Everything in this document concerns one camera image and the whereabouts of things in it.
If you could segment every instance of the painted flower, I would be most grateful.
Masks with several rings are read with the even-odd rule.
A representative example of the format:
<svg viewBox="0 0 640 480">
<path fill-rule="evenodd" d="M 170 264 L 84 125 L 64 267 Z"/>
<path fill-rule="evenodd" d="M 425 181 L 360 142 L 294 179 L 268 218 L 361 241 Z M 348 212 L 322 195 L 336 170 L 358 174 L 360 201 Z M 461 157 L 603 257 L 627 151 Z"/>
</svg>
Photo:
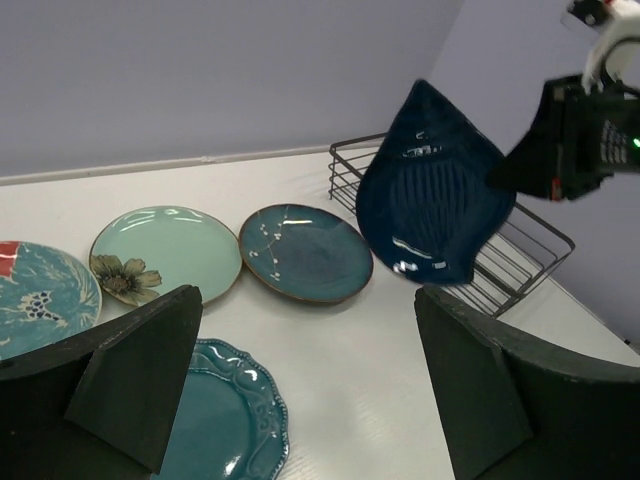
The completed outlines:
<svg viewBox="0 0 640 480">
<path fill-rule="evenodd" d="M 89 266 L 102 288 L 127 305 L 137 307 L 158 297 L 150 288 L 161 285 L 162 277 L 157 270 L 145 272 L 147 266 L 139 258 L 122 265 L 115 255 L 91 255 Z"/>
</svg>

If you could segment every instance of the plate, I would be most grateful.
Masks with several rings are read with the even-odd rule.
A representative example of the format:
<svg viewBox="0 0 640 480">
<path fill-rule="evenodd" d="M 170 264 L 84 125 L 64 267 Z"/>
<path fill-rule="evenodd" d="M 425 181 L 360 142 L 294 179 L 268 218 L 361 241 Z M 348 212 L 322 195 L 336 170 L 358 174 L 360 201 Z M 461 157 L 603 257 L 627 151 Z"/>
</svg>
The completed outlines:
<svg viewBox="0 0 640 480">
<path fill-rule="evenodd" d="M 102 294 L 77 259 L 28 242 L 0 242 L 0 360 L 93 327 Z"/>
<path fill-rule="evenodd" d="M 358 188 L 360 232 L 411 281 L 470 283 L 480 249 L 515 205 L 515 193 L 485 184 L 502 159 L 449 100 L 417 81 Z"/>
<path fill-rule="evenodd" d="M 182 285 L 200 288 L 202 303 L 235 283 L 238 239 L 219 220 L 174 206 L 141 208 L 108 225 L 89 265 L 105 292 L 137 307 Z"/>
<path fill-rule="evenodd" d="M 162 480 L 273 480 L 289 455 L 287 408 L 267 370 L 221 340 L 198 340 Z"/>
<path fill-rule="evenodd" d="M 373 273 L 371 251 L 356 229 L 305 205 L 272 205 L 255 212 L 240 230 L 240 251 L 268 286 L 309 302 L 346 300 Z"/>
</svg>

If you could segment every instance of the dark blue leaf-shaped plate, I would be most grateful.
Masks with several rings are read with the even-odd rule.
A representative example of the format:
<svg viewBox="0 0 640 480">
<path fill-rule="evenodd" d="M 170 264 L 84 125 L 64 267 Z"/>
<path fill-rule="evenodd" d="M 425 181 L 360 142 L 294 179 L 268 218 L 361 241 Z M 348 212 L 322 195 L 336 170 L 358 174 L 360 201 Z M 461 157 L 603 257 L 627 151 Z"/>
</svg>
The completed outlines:
<svg viewBox="0 0 640 480">
<path fill-rule="evenodd" d="M 515 193 L 485 185 L 504 156 L 440 92 L 418 80 L 356 197 L 360 232 L 389 268 L 420 284 L 473 280 L 475 258 Z"/>
<path fill-rule="evenodd" d="M 198 340 L 159 480 L 274 480 L 289 455 L 287 408 L 267 370 Z"/>
</svg>

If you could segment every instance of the leaf-shaped dish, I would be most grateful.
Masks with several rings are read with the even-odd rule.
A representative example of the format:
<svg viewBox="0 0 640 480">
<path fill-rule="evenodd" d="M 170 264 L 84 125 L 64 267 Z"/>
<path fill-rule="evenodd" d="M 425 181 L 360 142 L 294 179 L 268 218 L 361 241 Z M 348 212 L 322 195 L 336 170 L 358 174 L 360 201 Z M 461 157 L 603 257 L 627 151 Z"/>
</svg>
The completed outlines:
<svg viewBox="0 0 640 480">
<path fill-rule="evenodd" d="M 360 232 L 411 281 L 470 283 L 478 252 L 515 205 L 515 193 L 485 184 L 503 158 L 449 100 L 417 81 L 360 183 Z"/>
</svg>

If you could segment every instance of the light green plate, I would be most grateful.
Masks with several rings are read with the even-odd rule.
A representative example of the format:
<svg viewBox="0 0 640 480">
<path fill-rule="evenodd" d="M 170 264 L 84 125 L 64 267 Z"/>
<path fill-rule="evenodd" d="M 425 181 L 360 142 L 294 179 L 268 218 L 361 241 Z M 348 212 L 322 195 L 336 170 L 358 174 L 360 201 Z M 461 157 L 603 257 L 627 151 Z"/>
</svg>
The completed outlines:
<svg viewBox="0 0 640 480">
<path fill-rule="evenodd" d="M 91 271 L 105 292 L 137 307 L 181 285 L 200 288 L 202 303 L 225 293 L 242 268 L 238 239 L 215 218 L 160 206 L 127 213 L 91 247 Z"/>
</svg>

